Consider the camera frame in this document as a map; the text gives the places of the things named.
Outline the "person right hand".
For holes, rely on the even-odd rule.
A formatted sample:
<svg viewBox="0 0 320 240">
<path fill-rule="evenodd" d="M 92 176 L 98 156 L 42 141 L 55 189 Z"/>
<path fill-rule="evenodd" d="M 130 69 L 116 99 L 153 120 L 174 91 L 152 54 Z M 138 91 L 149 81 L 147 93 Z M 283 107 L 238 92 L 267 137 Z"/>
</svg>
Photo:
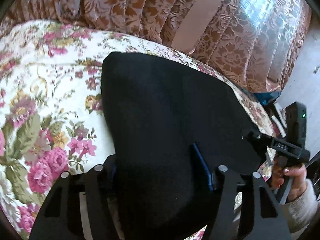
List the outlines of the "person right hand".
<svg viewBox="0 0 320 240">
<path fill-rule="evenodd" d="M 278 165 L 278 156 L 275 156 L 272 165 L 271 189 L 279 189 L 284 184 L 286 177 L 293 178 L 291 190 L 287 197 L 287 201 L 292 202 L 306 191 L 306 167 L 300 164 L 298 166 L 281 168 Z"/>
</svg>

